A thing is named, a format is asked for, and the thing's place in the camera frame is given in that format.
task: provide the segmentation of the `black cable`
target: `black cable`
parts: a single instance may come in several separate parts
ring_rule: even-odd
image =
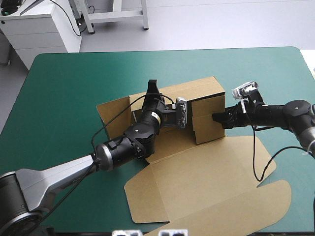
[[[89,9],[90,9],[91,7],[93,7],[93,12],[92,12],[92,13],[94,13],[94,12],[95,12],[95,7],[94,7],[93,5],[91,5],[91,6],[89,6]]]
[[[95,149],[95,145],[94,145],[94,139],[96,137],[96,135],[98,133],[100,133],[100,131],[102,131],[104,128],[106,128],[106,126],[108,126],[111,122],[113,122],[117,117],[119,117],[122,113],[124,113],[125,110],[127,110],[130,106],[132,106],[134,103],[136,103],[137,101],[139,101],[141,98],[146,97],[146,96],[151,96],[151,95],[159,95],[162,97],[166,97],[167,99],[169,99],[172,104],[174,104],[174,101],[172,98],[170,98],[169,96],[160,94],[160,93],[147,93],[145,95],[142,95],[140,97],[138,97],[136,100],[134,100],[130,105],[128,105],[126,108],[124,108],[121,112],[119,112],[116,116],[114,116],[107,124],[105,124],[101,129],[99,129],[97,132],[94,133],[94,135],[92,136],[92,146],[93,146],[93,150],[94,150],[94,154],[92,154],[93,156],[93,160],[96,161],[97,160],[97,152]],[[51,211],[49,211],[37,224],[35,224],[33,226],[33,228],[28,232],[28,234],[30,234],[31,232],[33,232],[44,220],[46,220],[55,210],[57,207],[60,206],[60,204],[75,190],[75,188],[82,182],[82,180],[90,173],[90,171],[92,170],[93,166],[95,165],[95,162],[90,165],[90,167],[88,168],[88,170],[84,173],[84,175],[79,178],[77,180],[77,182],[75,183],[75,185],[66,193],[66,195],[64,195],[55,205],[54,207],[51,209]]]
[[[53,0],[49,0],[49,1],[53,2],[53,3],[56,4],[58,7],[60,7],[60,9],[61,9],[61,10],[65,13],[65,15],[67,16],[67,18],[68,18],[68,20],[69,20],[69,22],[70,22],[70,24],[71,24],[71,27],[72,27],[73,32],[74,32],[78,37],[80,37],[80,36],[82,35],[81,32],[80,32],[80,34],[78,34],[78,33],[74,30],[74,27],[73,27],[73,24],[72,24],[72,22],[71,22],[71,20],[70,20],[70,17],[69,17],[68,14],[66,13],[66,11],[63,9],[63,7],[60,6],[58,3],[56,3],[56,2],[53,1]]]
[[[252,136],[253,136],[252,170],[253,170],[254,176],[255,176],[255,178],[256,178],[256,180],[257,180],[258,182],[262,182],[262,180],[264,179],[264,176],[265,176],[265,174],[266,174],[266,171],[267,171],[267,169],[268,169],[270,163],[271,163],[272,160],[275,159],[275,157],[276,157],[279,153],[281,153],[282,151],[293,148],[293,149],[299,149],[299,150],[303,150],[303,151],[307,152],[306,149],[304,149],[304,148],[302,148],[302,147],[297,147],[297,146],[287,146],[287,147],[284,147],[284,148],[280,149],[279,151],[277,151],[277,152],[270,158],[270,160],[268,161],[267,165],[265,166],[265,168],[264,168],[264,170],[263,170],[263,172],[262,172],[261,178],[258,178],[258,176],[257,176],[257,174],[256,174],[256,169],[255,169],[255,150],[256,150],[256,134],[255,134],[255,128],[254,128],[254,126],[252,125],[252,121],[251,121],[249,115],[248,115],[247,113],[245,113],[245,115],[246,115],[247,119],[249,120],[250,125],[251,125],[251,127],[252,127]]]

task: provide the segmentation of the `white cabinet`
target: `white cabinet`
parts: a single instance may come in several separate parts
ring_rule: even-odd
[[[0,16],[0,29],[25,66],[30,69],[34,58],[42,53],[79,52],[82,37],[73,32],[65,13],[51,1],[43,1],[20,16],[20,12],[32,2],[26,0],[17,12]],[[79,33],[69,2],[56,2],[67,12],[74,29]]]

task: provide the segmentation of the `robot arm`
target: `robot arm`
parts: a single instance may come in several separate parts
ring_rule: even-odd
[[[110,171],[155,151],[155,137],[164,126],[185,128],[187,101],[177,98],[171,109],[159,93],[157,81],[150,80],[142,113],[122,136],[96,147],[96,153],[36,171],[20,169],[0,176],[0,235],[24,236],[53,208],[55,196],[98,169]]]
[[[247,125],[280,127],[292,132],[304,149],[315,153],[315,105],[313,112],[310,103],[304,100],[285,105],[266,105],[256,82],[235,88],[233,96],[241,101],[226,108],[223,113],[213,114],[213,120],[221,123],[224,129]]]

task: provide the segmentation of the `box flap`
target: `box flap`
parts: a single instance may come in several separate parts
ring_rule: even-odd
[[[218,83],[214,76],[203,78],[199,80],[193,80],[182,84],[172,85],[165,88],[159,88],[159,92],[171,97],[174,102],[177,97],[183,97],[187,101],[192,101],[202,97],[208,97],[215,94],[225,93],[222,86]],[[145,95],[145,92],[134,94],[130,96],[130,103],[136,100],[138,97]],[[131,106],[131,111],[136,111],[142,108],[144,98],[140,99],[134,105]]]
[[[291,188],[280,180],[230,198],[158,228],[188,229],[190,236],[245,236],[277,223],[287,213]]]
[[[123,97],[114,101],[97,105],[98,113],[103,123],[110,121],[115,115],[130,105],[129,97]],[[107,135],[110,139],[116,138],[124,133],[130,126],[131,111],[127,109],[114,122],[107,127]]]
[[[135,212],[135,214],[131,215],[132,220],[136,223],[141,223],[143,218],[148,219],[150,222],[168,221],[151,166],[140,171],[133,180],[128,185],[125,185],[125,191],[130,192],[127,195],[127,200],[134,203],[129,206],[130,210]]]
[[[270,155],[259,139],[256,140],[256,169],[262,170]],[[272,162],[265,177],[276,168]],[[184,152],[174,154],[146,167],[152,172],[157,188],[154,196],[147,196],[147,189],[133,188],[137,175],[126,183],[126,194],[132,218],[148,223],[159,207],[143,207],[134,211],[145,198],[155,203],[163,203],[167,218],[163,221],[179,219],[198,210],[212,206],[233,196],[237,196],[258,182],[252,173],[252,137],[224,137],[216,141],[198,145]]]

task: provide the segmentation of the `green table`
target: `green table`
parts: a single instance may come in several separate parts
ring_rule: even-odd
[[[149,79],[158,79],[161,88],[211,75],[227,91],[227,106],[235,104],[231,89],[252,80],[260,85],[266,103],[315,102],[314,79],[300,51],[292,47],[40,55],[0,135],[0,173],[45,169],[92,152],[90,138],[101,126],[96,105],[142,92]],[[251,135],[252,131],[245,127],[227,134]],[[271,154],[298,145],[292,134],[281,129],[257,135]],[[101,141],[104,133],[97,140]],[[276,163],[276,171],[264,184],[289,181],[292,204],[282,220],[265,230],[312,231],[315,161],[298,150],[288,150]],[[132,222],[123,189],[145,166],[145,161],[133,161],[112,172],[91,175],[45,225],[58,232],[159,227],[161,223]]]

